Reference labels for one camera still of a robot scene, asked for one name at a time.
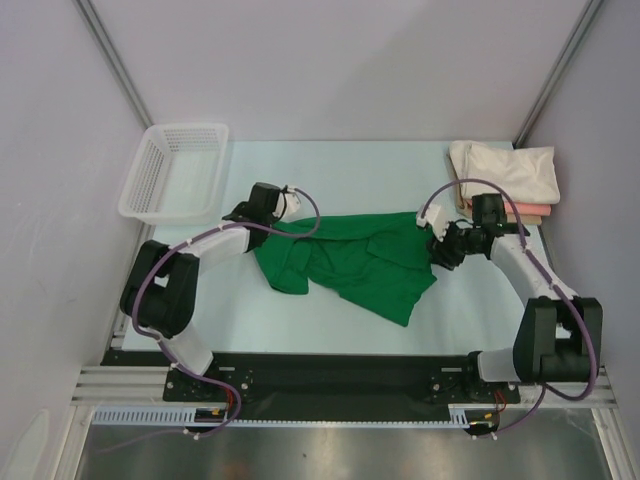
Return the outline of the green t shirt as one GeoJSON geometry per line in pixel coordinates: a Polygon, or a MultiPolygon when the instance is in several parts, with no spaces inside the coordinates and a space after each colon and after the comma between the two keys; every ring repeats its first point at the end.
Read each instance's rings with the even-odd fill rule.
{"type": "Polygon", "coordinates": [[[436,282],[426,244],[430,230],[416,226],[413,212],[325,216],[281,222],[292,237],[271,235],[254,250],[270,287],[306,295],[310,284],[334,291],[365,310],[402,327],[436,282]]]}

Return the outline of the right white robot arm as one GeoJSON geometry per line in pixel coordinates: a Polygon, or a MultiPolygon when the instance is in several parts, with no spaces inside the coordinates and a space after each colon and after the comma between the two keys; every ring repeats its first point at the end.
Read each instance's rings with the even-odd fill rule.
{"type": "Polygon", "coordinates": [[[566,400],[582,400],[595,387],[603,308],[594,298],[580,296],[542,261],[527,240],[517,215],[508,215],[499,194],[474,198],[472,222],[461,227],[442,208],[427,202],[416,223],[428,229],[427,244],[434,264],[447,270],[466,257],[482,255],[509,281],[524,306],[512,347],[475,355],[477,367],[461,376],[463,393],[484,401],[498,382],[535,383],[557,391],[559,383],[582,383],[582,393],[558,392],[566,400]]]}

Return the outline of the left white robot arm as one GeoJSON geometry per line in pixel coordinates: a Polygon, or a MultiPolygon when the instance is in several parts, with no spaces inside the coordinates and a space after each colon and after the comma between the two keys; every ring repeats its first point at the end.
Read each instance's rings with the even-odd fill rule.
{"type": "Polygon", "coordinates": [[[212,229],[172,247],[149,240],[140,247],[120,298],[120,310],[139,335],[153,340],[175,367],[189,372],[186,387],[197,398],[214,397],[220,374],[214,354],[192,325],[198,281],[225,260],[261,246],[276,222],[296,211],[300,201],[287,187],[253,185],[212,229]]]}

